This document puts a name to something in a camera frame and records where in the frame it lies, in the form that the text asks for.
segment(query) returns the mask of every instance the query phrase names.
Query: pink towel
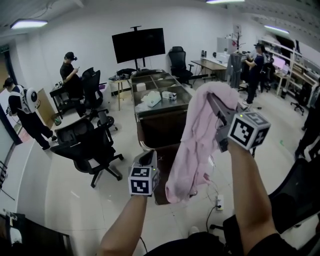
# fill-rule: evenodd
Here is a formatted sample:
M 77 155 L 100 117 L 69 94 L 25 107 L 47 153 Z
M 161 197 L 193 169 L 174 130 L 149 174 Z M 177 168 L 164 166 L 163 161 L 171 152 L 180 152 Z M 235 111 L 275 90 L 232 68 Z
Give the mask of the pink towel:
M 239 93 L 226 83 L 208 82 L 196 90 L 188 106 L 181 144 L 165 184 L 166 198 L 172 204 L 188 201 L 198 185 L 208 183 L 208 158 L 218 148 L 215 136 L 219 120 L 207 100 L 210 93 L 219 97 L 228 108 L 237 107 Z

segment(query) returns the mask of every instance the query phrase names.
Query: cap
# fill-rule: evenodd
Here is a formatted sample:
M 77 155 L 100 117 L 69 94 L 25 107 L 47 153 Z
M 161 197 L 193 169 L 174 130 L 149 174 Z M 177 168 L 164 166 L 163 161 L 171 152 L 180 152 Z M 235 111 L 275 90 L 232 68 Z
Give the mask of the cap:
M 4 81 L 3 88 L 9 87 L 14 83 L 14 80 L 9 77 Z
M 76 61 L 78 59 L 72 51 L 67 52 L 64 57 L 72 61 Z
M 254 46 L 255 48 L 260 47 L 263 53 L 266 51 L 265 45 L 263 43 L 257 43 Z

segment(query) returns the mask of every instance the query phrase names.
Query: person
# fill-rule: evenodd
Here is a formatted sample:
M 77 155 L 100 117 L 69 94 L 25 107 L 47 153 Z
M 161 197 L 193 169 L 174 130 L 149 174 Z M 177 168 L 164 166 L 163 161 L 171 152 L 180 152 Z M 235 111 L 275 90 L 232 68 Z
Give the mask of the person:
M 299 146 L 296 149 L 294 153 L 295 159 L 298 159 L 300 156 L 305 156 L 305 149 L 313 144 L 317 137 L 320 134 L 320 123 L 319 123 L 319 117 L 320 117 L 320 85 L 318 85 L 311 96 L 310 100 L 310 108 L 309 108 L 309 114 L 305 120 L 304 126 L 301 128 L 303 131 L 305 131 L 304 136 L 299 142 Z M 311 158 L 314 158 L 315 155 L 317 155 L 318 151 L 320 149 L 320 142 L 317 143 L 313 149 L 309 151 L 309 155 Z
M 268 69 L 270 69 L 270 74 L 269 74 L 269 77 L 270 77 L 270 81 L 273 80 L 274 76 L 275 76 L 275 73 L 276 73 L 276 68 L 274 66 L 274 63 L 275 60 L 274 58 L 271 58 L 270 59 L 270 62 L 266 62 L 264 65 L 263 65 L 263 68 L 262 68 L 262 71 L 263 71 L 263 74 L 261 74 L 261 81 L 260 81 L 260 91 L 261 93 L 264 92 L 264 88 L 265 88 L 265 82 L 267 81 L 267 74 L 268 74 Z
M 15 85 L 12 78 L 5 80 L 3 88 L 6 88 L 9 93 L 21 93 L 19 87 Z M 9 115 L 18 116 L 21 125 L 26 132 L 40 144 L 43 150 L 48 150 L 50 148 L 49 142 L 45 140 L 42 135 L 48 139 L 51 138 L 52 141 L 55 141 L 57 140 L 57 137 L 54 135 L 53 131 L 42 123 L 36 112 L 26 114 L 21 110 L 22 106 L 19 96 L 10 95 L 8 102 L 10 108 Z
M 69 99 L 73 100 L 75 103 L 75 109 L 80 117 L 86 113 L 86 108 L 84 105 L 84 89 L 79 76 L 77 75 L 79 71 L 78 68 L 72 66 L 72 62 L 76 61 L 78 58 L 75 57 L 73 52 L 67 52 L 64 56 L 64 61 L 60 68 L 60 75 L 63 80 L 63 86 L 66 88 Z
M 297 255 L 277 233 L 271 202 L 251 153 L 229 140 L 231 154 L 235 216 L 240 230 L 244 255 Z M 140 239 L 148 197 L 133 195 L 115 223 L 106 232 L 98 248 L 98 256 L 132 255 Z M 212 255 L 218 248 L 215 236 L 208 232 L 193 233 L 187 239 L 163 244 L 146 255 Z
M 254 45 L 256 50 L 255 59 L 245 59 L 245 63 L 250 67 L 249 71 L 249 86 L 248 86 L 248 97 L 242 104 L 250 107 L 254 101 L 256 90 L 261 80 L 261 70 L 265 63 L 265 57 L 263 53 L 266 51 L 265 46 L 262 43 Z

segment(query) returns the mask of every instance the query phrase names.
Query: sneaker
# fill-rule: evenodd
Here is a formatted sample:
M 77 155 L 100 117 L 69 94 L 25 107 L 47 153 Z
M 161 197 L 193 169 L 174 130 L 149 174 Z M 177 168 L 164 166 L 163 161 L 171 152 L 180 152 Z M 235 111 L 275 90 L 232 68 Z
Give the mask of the sneaker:
M 242 102 L 243 105 L 247 106 L 247 107 L 250 107 L 251 104 L 247 103 L 246 101 Z
M 42 150 L 48 150 L 48 149 L 50 149 L 50 145 L 48 144 L 48 146 L 44 146 L 43 148 L 42 148 Z
M 190 237 L 191 235 L 193 235 L 193 234 L 195 234 L 195 233 L 199 233 L 199 232 L 200 232 L 199 228 L 197 228 L 196 226 L 192 226 L 192 227 L 190 228 L 190 230 L 189 230 L 189 237 Z

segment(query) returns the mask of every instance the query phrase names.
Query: ceiling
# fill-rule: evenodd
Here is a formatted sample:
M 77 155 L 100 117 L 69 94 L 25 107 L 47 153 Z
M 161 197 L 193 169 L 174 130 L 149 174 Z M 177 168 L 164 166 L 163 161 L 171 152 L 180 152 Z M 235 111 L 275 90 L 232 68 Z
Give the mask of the ceiling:
M 235 9 L 261 25 L 285 29 L 298 36 L 297 40 L 320 45 L 320 0 L 245 0 L 217 6 Z
M 34 30 L 10 29 L 10 25 L 17 19 L 51 21 L 83 6 L 84 0 L 0 0 L 0 45 L 9 43 L 16 35 Z

